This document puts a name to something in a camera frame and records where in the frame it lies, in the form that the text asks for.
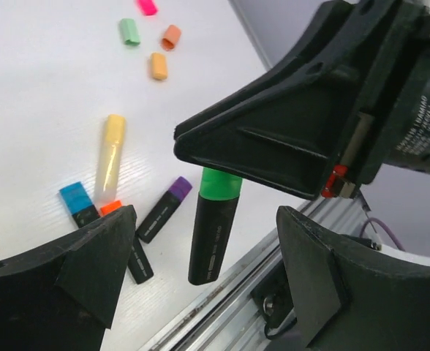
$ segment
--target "orange cap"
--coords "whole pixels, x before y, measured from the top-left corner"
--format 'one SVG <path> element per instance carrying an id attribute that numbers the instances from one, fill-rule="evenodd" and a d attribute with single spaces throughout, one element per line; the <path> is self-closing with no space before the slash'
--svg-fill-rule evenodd
<path id="1" fill-rule="evenodd" d="M 170 25 L 166 32 L 163 34 L 162 48 L 166 51 L 172 50 L 178 44 L 181 36 L 181 30 L 174 24 Z"/>
<path id="2" fill-rule="evenodd" d="M 100 210 L 102 215 L 106 216 L 107 214 L 110 214 L 111 212 L 117 210 L 120 207 L 122 207 L 121 201 L 116 200 L 113 203 L 108 203 L 106 206 L 101 207 Z"/>

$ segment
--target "green marker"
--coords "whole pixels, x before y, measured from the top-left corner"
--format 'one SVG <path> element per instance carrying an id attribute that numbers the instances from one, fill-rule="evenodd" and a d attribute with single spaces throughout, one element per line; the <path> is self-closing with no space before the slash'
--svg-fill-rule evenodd
<path id="1" fill-rule="evenodd" d="M 242 183 L 236 175 L 203 169 L 189 263 L 189 282 L 193 285 L 218 279 Z"/>

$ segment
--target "cable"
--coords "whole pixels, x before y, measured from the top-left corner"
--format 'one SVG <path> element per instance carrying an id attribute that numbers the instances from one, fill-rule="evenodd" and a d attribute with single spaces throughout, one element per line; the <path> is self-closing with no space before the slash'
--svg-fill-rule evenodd
<path id="1" fill-rule="evenodd" d="M 396 237 L 396 235 L 392 232 L 392 230 L 386 225 L 386 223 L 384 223 L 378 218 L 371 217 L 371 218 L 368 218 L 366 221 L 364 221 L 363 226 L 361 227 L 360 235 L 358 236 L 359 238 L 363 237 L 364 230 L 366 229 L 369 223 L 378 224 L 386 232 L 386 234 L 389 235 L 389 238 L 391 238 L 392 242 L 397 246 L 397 249 L 399 249 L 400 251 L 405 251 L 404 246 L 402 245 L 400 240 Z"/>
<path id="2" fill-rule="evenodd" d="M 268 332 L 270 331 L 271 327 L 267 322 L 264 327 L 265 337 L 267 338 L 267 340 L 277 340 L 278 338 L 282 337 L 286 332 L 290 331 L 296 325 L 297 322 L 298 320 L 295 317 L 295 319 L 292 320 L 289 325 L 287 325 L 285 328 L 281 329 L 278 333 L 274 335 L 268 335 Z"/>

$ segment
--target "yellow cap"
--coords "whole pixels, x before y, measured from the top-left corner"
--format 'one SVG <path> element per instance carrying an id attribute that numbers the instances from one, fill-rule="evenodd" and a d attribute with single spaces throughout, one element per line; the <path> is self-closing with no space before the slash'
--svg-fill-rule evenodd
<path id="1" fill-rule="evenodd" d="M 120 115 L 109 115 L 107 119 L 105 141 L 109 143 L 121 144 L 124 141 L 126 119 Z"/>

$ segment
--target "red component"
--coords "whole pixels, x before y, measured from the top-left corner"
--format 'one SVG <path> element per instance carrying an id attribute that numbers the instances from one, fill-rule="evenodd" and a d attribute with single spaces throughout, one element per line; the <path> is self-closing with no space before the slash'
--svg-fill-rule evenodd
<path id="1" fill-rule="evenodd" d="M 348 167 L 347 166 L 341 166 L 341 165 L 337 165 L 333 168 L 333 172 L 331 174 L 331 176 L 329 177 L 327 183 L 325 183 L 325 188 L 322 191 L 322 196 L 323 197 L 335 197 L 337 196 L 336 194 L 334 194 L 332 192 L 332 186 L 333 183 L 335 182 L 337 177 L 345 177 L 345 174 L 348 171 Z"/>

